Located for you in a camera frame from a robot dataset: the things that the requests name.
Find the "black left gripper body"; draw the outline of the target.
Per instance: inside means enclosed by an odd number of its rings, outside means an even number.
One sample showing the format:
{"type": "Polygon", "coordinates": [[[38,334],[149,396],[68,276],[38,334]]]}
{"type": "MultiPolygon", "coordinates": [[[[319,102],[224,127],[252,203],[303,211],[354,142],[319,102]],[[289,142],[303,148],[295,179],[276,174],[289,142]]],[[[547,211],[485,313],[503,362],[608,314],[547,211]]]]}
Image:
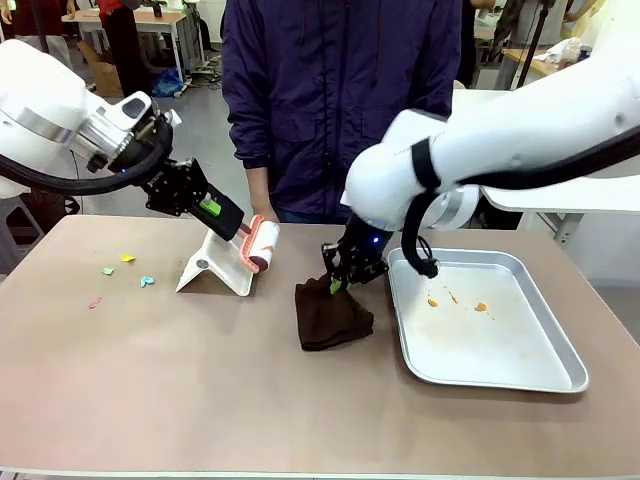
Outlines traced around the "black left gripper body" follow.
{"type": "Polygon", "coordinates": [[[167,159],[145,184],[145,206],[149,210],[179,217],[189,213],[208,218],[210,211],[203,207],[209,193],[207,181],[198,161],[167,159]]]}

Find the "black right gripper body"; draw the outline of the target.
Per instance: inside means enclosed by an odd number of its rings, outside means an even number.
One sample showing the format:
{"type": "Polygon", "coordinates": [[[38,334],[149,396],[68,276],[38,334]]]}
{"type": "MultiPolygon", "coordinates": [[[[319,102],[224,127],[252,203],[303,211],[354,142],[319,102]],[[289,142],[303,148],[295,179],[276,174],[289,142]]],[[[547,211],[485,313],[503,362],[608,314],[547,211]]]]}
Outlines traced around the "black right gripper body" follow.
{"type": "Polygon", "coordinates": [[[352,214],[339,240],[340,263],[347,267],[372,265],[382,259],[387,244],[386,230],[371,226],[352,214]]]}

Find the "person's right hand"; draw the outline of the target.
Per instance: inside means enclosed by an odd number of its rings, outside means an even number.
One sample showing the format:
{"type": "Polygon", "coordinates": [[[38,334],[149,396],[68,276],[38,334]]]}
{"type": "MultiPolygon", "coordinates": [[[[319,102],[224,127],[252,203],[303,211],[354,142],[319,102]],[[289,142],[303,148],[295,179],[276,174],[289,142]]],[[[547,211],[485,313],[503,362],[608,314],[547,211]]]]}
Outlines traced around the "person's right hand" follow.
{"type": "Polygon", "coordinates": [[[252,196],[251,206],[255,215],[261,215],[265,221],[274,223],[279,222],[279,218],[275,213],[268,196],[252,196]]]}

